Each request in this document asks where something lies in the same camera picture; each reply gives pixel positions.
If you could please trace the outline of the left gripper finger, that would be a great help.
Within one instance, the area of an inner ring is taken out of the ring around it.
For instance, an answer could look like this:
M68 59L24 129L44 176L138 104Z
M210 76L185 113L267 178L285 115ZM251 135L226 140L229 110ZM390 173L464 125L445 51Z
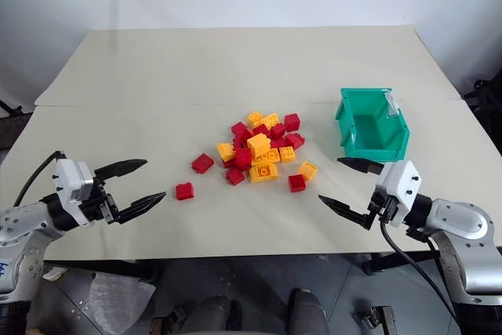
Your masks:
M124 224L147 213L154 206L159 204L166 196L166 192L149 195L133 202L127 209L121 210L117 215L117 222Z
M146 159L128 159L96 169L94 173L97 179L108 180L113 177L122 177L126 174L132 173L145 164L147 164Z

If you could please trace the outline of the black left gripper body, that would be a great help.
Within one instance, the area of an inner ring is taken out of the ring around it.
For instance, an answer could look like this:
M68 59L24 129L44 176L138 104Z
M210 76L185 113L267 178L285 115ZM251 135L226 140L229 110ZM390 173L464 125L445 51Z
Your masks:
M89 221L104 220L112 224L118 216L118 208L113 197L106 192L104 185L102 180L94 177L89 197L82 201L79 209Z

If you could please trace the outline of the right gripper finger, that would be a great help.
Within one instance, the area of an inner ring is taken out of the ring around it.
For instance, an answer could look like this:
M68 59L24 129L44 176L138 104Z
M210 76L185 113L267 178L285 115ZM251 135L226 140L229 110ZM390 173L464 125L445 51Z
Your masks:
M373 173L380 175L384 169L384 165L382 163L374 162L365 158L343 157L338 158L337 161L361 173Z
M318 195L318 198L337 215L369 230L372 226L372 217L369 214L357 213L350 206L334 198Z

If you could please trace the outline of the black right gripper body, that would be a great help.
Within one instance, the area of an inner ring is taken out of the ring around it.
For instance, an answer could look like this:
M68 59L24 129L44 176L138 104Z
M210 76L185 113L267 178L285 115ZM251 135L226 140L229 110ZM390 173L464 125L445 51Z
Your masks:
M398 212L398 200L393 195L388 195L382 191L375 190L368 205L369 214L367 215L364 228L369 230L376 218L380 222L389 224Z

